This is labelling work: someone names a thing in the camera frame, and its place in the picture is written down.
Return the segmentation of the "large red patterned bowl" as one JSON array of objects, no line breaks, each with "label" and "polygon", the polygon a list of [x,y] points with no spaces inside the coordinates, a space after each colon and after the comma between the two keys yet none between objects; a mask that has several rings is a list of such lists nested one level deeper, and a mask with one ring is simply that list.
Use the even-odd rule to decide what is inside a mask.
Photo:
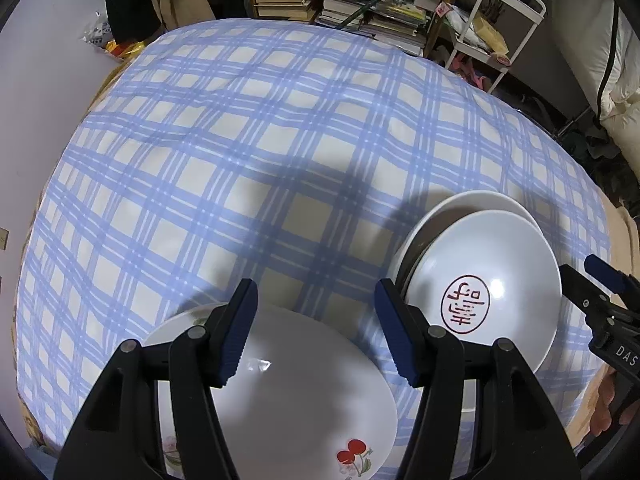
[{"label": "large red patterned bowl", "polygon": [[541,232],[518,214],[473,212],[427,247],[405,302],[462,341],[512,340],[538,370],[558,329],[559,266]]}]

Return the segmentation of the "large cherry plate front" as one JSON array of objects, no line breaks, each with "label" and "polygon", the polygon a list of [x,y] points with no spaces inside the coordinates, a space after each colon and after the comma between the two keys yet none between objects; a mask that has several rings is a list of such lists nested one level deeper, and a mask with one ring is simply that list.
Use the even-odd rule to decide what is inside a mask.
[{"label": "large cherry plate front", "polygon": [[212,396],[243,479],[371,479],[396,438],[396,404],[373,362],[332,328],[268,304]]}]

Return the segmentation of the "cream padded chair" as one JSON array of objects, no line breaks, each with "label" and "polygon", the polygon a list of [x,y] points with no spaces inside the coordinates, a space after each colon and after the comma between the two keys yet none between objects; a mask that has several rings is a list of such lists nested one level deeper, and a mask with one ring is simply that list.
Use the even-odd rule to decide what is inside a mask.
[{"label": "cream padded chair", "polygon": [[554,41],[600,124],[639,172],[639,39],[614,0],[551,0]]}]

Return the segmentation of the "white utility cart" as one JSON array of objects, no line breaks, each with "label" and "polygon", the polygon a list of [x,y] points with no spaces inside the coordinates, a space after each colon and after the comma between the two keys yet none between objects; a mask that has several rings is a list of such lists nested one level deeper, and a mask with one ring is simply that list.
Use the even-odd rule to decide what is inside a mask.
[{"label": "white utility cart", "polygon": [[[513,11],[527,22],[526,33],[513,48],[497,28],[495,15],[504,10]],[[469,11],[444,4],[442,12],[452,42],[446,69],[492,93],[546,17],[547,8],[542,0],[475,0]]]}]

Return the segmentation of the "blue checkered tablecloth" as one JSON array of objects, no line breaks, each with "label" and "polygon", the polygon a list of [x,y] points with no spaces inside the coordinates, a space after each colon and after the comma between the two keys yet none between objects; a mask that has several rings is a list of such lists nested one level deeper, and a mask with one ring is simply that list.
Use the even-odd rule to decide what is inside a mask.
[{"label": "blue checkered tablecloth", "polygon": [[188,326],[243,278],[382,373],[396,474],[419,393],[373,310],[402,240],[444,198],[512,197],[559,262],[610,252],[600,192],[548,133],[437,65],[344,32],[224,20],[168,32],[80,123],[25,250],[17,388],[62,448],[117,347]]}]

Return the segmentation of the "plastic bag of items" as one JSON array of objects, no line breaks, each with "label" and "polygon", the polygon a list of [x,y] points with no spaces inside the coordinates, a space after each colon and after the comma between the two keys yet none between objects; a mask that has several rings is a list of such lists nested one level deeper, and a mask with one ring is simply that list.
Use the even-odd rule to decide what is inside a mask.
[{"label": "plastic bag of items", "polygon": [[108,18],[100,11],[94,12],[94,20],[82,31],[80,39],[119,62],[133,58],[145,47],[142,41],[117,42]]}]

